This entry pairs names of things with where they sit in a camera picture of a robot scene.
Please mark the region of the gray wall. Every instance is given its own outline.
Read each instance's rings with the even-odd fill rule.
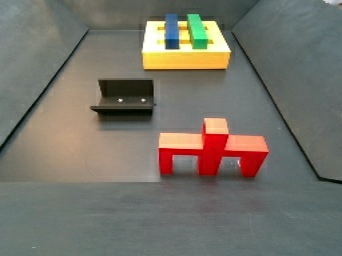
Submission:
[[[1,0],[0,146],[87,32],[55,0]]]
[[[342,180],[342,11],[262,0],[232,31],[318,174]]]
[[[231,29],[259,0],[59,0],[91,29],[139,29],[148,16],[196,12]]]

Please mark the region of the yellow base plate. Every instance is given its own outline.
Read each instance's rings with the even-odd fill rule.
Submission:
[[[187,22],[179,21],[180,49],[168,50],[164,44],[164,21],[147,21],[143,66],[144,69],[227,69],[230,47],[215,21],[203,21],[208,48],[192,49]]]

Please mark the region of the red toy block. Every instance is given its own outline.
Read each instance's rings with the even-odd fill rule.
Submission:
[[[174,155],[198,156],[199,175],[218,174],[222,157],[240,157],[240,172],[255,177],[267,157],[263,136],[230,135],[224,118],[204,118],[202,134],[160,133],[160,174],[172,174]]]

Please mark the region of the red block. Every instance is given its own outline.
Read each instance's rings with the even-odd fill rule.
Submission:
[[[202,134],[160,133],[160,174],[172,174],[174,155],[198,156],[199,175],[218,174],[222,157],[240,157],[244,177],[255,177],[269,154],[263,136],[230,135],[224,118],[204,118]]]

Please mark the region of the gray floor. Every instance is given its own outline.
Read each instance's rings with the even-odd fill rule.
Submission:
[[[317,181],[224,35],[227,71],[148,72],[138,32],[87,35],[0,155],[0,255],[341,253],[342,187]],[[96,79],[115,77],[155,80],[151,120],[100,120],[88,109]],[[227,117],[231,133],[266,136],[271,153],[255,179],[240,177],[236,159],[219,177],[199,178],[186,157],[176,174],[159,177],[159,132],[199,132],[207,116]]]

